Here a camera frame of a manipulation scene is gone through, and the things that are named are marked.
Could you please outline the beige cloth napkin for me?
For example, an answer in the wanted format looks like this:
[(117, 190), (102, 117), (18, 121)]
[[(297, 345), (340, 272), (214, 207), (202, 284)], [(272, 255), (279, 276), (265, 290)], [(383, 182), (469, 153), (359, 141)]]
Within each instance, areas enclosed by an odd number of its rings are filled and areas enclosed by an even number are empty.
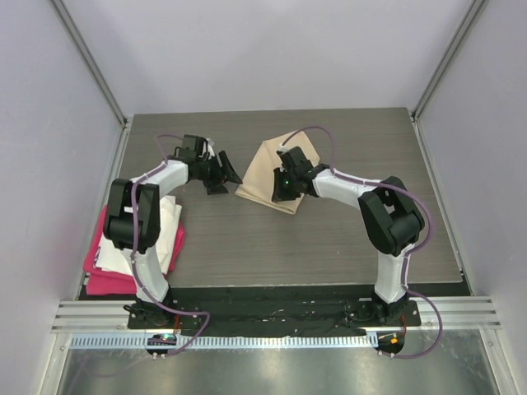
[(289, 132), (279, 137), (265, 140), (260, 144), (242, 179), (242, 185), (235, 192), (236, 196), (246, 198), (252, 202), (257, 202), (286, 214), (296, 214), (302, 197), (289, 202), (272, 201), (274, 189), (273, 171), (282, 163), (277, 155), (277, 150), (291, 135), (292, 132)]

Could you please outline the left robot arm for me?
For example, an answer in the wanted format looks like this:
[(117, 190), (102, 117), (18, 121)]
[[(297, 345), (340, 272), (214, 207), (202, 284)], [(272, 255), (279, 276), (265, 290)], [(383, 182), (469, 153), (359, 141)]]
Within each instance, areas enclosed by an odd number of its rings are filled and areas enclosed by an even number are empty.
[(156, 243), (161, 233), (161, 199), (198, 180), (207, 194), (223, 194), (226, 183), (242, 184), (224, 151), (205, 137), (185, 134), (181, 144), (152, 170), (133, 179), (115, 179), (106, 205), (104, 237), (127, 257), (136, 286), (135, 303), (125, 309), (149, 326), (167, 328), (178, 314), (161, 270)]

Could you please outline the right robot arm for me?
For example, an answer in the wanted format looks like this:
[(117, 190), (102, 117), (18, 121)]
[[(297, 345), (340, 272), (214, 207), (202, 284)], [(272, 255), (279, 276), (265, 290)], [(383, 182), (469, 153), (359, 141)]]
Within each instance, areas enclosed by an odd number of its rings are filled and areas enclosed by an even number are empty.
[(296, 146), (277, 151), (281, 164), (273, 170), (273, 202), (290, 202), (305, 195), (341, 202), (361, 213), (366, 234), (378, 252), (377, 278), (370, 311), (363, 319), (389, 325), (408, 303), (408, 264), (412, 249), (425, 227), (415, 202), (402, 181), (354, 179), (314, 166)]

